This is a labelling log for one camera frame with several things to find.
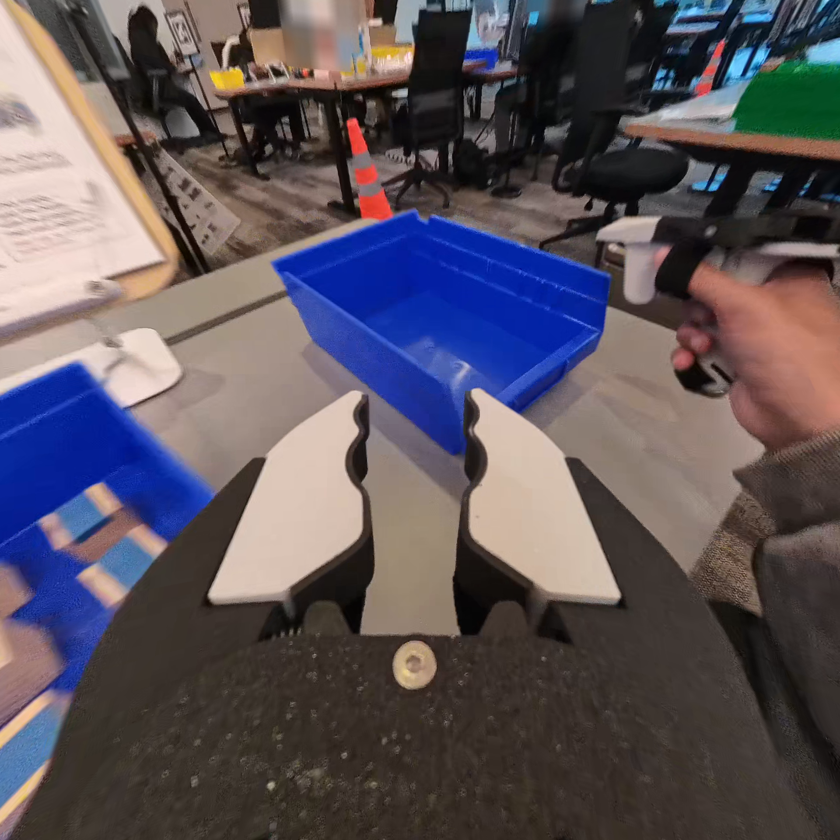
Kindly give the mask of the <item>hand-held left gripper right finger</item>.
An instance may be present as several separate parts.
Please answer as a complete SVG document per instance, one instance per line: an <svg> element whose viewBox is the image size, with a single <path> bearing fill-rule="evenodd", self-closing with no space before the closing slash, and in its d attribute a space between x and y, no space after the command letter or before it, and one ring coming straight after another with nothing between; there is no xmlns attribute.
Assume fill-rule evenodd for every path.
<svg viewBox="0 0 840 840"><path fill-rule="evenodd" d="M623 594L562 449L488 392L465 394L465 475L455 561L458 630L513 603L538 634L560 604L618 607Z"/></svg>

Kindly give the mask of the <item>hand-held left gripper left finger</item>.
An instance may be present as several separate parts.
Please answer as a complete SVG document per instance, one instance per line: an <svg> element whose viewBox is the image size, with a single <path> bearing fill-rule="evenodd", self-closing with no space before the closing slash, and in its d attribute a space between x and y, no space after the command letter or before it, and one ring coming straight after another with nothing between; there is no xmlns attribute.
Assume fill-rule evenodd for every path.
<svg viewBox="0 0 840 840"><path fill-rule="evenodd" d="M363 486L369 435L369 397L351 391L269 450L209 586L210 605L272 605L272 634L329 602L360 632L375 570Z"/></svg>

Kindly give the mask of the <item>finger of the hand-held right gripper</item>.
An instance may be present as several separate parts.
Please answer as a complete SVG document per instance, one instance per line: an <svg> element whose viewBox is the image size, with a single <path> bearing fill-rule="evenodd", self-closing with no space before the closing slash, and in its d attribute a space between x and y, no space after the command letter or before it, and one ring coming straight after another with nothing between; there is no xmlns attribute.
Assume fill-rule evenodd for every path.
<svg viewBox="0 0 840 840"><path fill-rule="evenodd" d="M603 226L596 234L599 244L651 246L659 241L657 228L661 217L622 217Z"/></svg>

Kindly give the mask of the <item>blue plastic bin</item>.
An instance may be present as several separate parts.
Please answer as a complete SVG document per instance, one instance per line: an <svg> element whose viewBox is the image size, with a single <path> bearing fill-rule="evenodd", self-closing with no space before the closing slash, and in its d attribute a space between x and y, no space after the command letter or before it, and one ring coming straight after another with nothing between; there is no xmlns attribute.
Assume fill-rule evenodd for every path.
<svg viewBox="0 0 840 840"><path fill-rule="evenodd" d="M273 262L312 342L452 455L466 393L523 413L601 341L612 279L400 213Z"/></svg>
<svg viewBox="0 0 840 840"><path fill-rule="evenodd" d="M2 395L1 467L1 554L5 541L100 483L165 549L214 496L80 364Z"/></svg>

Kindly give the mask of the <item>person's right forearm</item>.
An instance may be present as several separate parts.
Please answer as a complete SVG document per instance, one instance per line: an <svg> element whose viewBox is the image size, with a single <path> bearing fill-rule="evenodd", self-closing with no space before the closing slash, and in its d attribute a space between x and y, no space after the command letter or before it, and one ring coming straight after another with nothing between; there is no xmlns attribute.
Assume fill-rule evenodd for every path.
<svg viewBox="0 0 840 840"><path fill-rule="evenodd" d="M791 787L838 838L838 430L739 469L689 572L735 648Z"/></svg>

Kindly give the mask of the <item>person's right hand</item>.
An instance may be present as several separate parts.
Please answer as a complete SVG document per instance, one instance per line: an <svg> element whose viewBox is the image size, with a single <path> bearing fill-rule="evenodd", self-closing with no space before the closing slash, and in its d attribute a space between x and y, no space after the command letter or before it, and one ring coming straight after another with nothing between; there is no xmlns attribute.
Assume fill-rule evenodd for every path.
<svg viewBox="0 0 840 840"><path fill-rule="evenodd" d="M751 287L701 262L671 354L676 372L719 350L738 424L778 451L839 428L838 299L821 266L778 266Z"/></svg>

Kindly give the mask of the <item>black office chair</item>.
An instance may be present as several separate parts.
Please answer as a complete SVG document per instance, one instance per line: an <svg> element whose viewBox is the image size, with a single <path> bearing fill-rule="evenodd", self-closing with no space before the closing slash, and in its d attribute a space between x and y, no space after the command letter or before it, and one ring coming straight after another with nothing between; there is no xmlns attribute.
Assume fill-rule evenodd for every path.
<svg viewBox="0 0 840 840"><path fill-rule="evenodd" d="M587 212L604 203L600 215L572 218L563 231L539 243L541 250L564 240L595 234L616 220L638 215L639 202L677 186L689 168L682 153L625 146L609 151L622 117L640 113L626 101L627 59L634 8L631 2L590 3L574 44L570 125L558 152L551 186L557 193L586 197Z"/></svg>
<svg viewBox="0 0 840 840"><path fill-rule="evenodd" d="M395 141L413 165L383 182L384 188L400 185L393 197L395 209L411 188L425 184L441 195L444 208L449 207L449 152L463 138L464 62L472 16L471 7L423 9L418 15L406 105L394 123Z"/></svg>

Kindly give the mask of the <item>orange traffic cone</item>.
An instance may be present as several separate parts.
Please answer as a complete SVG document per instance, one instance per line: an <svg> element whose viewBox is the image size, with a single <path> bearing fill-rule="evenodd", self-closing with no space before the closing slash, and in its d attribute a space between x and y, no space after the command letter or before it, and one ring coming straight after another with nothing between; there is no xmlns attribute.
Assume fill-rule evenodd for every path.
<svg viewBox="0 0 840 840"><path fill-rule="evenodd" d="M723 50L725 49L726 41L719 40L714 47L714 50L709 56L708 63L704 67L697 84L694 87L694 96L699 98L711 93L714 88L715 78L718 73L718 68L721 62Z"/></svg>
<svg viewBox="0 0 840 840"><path fill-rule="evenodd" d="M358 120L348 119L345 125L350 140L361 217L378 222L393 218L391 205L385 196Z"/></svg>

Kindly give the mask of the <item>black backpack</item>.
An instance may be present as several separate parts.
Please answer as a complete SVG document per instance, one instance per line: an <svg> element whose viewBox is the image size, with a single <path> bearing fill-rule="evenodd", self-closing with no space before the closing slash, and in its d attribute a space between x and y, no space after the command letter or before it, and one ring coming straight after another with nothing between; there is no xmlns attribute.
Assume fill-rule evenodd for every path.
<svg viewBox="0 0 840 840"><path fill-rule="evenodd" d="M493 154L472 139L459 141L453 152L453 177L457 188L485 191L495 174Z"/></svg>

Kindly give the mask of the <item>white stand with wooden board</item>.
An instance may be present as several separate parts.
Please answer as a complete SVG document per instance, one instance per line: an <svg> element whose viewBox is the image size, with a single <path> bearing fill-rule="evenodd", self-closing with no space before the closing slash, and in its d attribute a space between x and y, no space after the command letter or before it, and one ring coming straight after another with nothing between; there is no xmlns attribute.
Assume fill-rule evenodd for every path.
<svg viewBox="0 0 840 840"><path fill-rule="evenodd" d="M122 183L127 185L130 197L138 204L143 222L159 239L165 253L172 258L172 263L170 268L147 269L126 276L125 290L121 297L97 308L68 311L51 319L23 322L15 331L2 329L1 312L2 345L79 319L89 322L98 332L95 343L2 376L2 393L77 363L87 370L117 404L126 408L136 406L171 389L181 380L182 367L154 329L138 328L118 332L102 322L101 317L110 309L149 298L167 288L177 268L179 250L164 219L134 173L131 163L119 149L113 132L109 131L96 109L91 106L74 70L54 40L18 3L6 3L9 4L36 53L56 74L59 89L70 98L71 107L82 117L88 131L105 154L108 164L120 176Z"/></svg>

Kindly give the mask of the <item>long wooden top table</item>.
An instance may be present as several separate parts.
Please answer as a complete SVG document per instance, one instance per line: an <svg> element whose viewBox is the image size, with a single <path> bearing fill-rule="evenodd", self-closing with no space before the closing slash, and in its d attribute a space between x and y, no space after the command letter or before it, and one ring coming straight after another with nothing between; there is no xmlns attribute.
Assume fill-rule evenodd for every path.
<svg viewBox="0 0 840 840"><path fill-rule="evenodd" d="M361 215L358 197L353 195L350 183L350 172L345 150L344 132L340 126L338 106L346 98L354 95L379 93L391 89L406 88L411 70L391 70L382 73L367 74L365 76L344 77L330 72L326 76L297 79L286 77L268 82L246 83L244 87L233 91L216 91L219 98L227 101L234 116L234 124L239 139L245 140L243 126L238 115L239 99L248 95L265 95L274 93L294 93L305 98L313 98L322 102L325 107L327 126L333 155L335 157L339 185L342 195L342 207L352 215ZM505 70L485 71L475 62L464 64L464 88L466 84L476 84L485 81L505 81L514 78L515 70L509 66Z"/></svg>

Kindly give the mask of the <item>leaning printed board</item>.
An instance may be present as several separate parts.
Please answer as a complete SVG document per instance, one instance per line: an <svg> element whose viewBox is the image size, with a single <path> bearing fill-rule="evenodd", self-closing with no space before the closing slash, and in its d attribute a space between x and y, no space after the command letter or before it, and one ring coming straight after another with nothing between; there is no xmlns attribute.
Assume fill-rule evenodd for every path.
<svg viewBox="0 0 840 840"><path fill-rule="evenodd" d="M241 227L242 219L162 147L155 146L151 151L167 189L202 253L207 258L219 256Z"/></svg>

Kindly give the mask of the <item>black stand pole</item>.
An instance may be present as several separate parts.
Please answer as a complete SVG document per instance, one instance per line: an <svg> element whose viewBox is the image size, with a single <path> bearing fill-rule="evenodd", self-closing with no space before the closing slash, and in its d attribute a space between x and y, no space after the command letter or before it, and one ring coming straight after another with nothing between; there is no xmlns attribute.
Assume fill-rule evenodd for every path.
<svg viewBox="0 0 840 840"><path fill-rule="evenodd" d="M103 78L112 99L117 105L123 120L129 128L129 132L133 140L133 146L140 154L142 154L145 161L145 168L153 176L166 205L170 209L171 215L175 220L175 225L180 231L180 234L176 237L175 242L181 251L185 263L188 268L191 268L193 273L198 276L209 273L210 268L201 247L197 243L192 229L186 222L175 196L170 190L167 181L156 163L156 159L148 141L144 138L143 133L134 120L127 95L122 89L121 83L118 82L112 75L111 71L106 68L102 54L92 39L88 28L88 11L84 8L81 2L66 2L66 8L71 24L76 30L77 35L80 37L80 40L92 59L93 64L97 68L99 75Z"/></svg>

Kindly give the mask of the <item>printed instruction sheet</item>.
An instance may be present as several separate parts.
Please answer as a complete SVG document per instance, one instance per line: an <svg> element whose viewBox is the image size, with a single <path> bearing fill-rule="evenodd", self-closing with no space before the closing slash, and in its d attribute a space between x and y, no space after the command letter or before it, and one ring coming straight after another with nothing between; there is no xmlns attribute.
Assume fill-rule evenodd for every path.
<svg viewBox="0 0 840 840"><path fill-rule="evenodd" d="M170 268L56 74L2 2L2 329L117 300Z"/></svg>

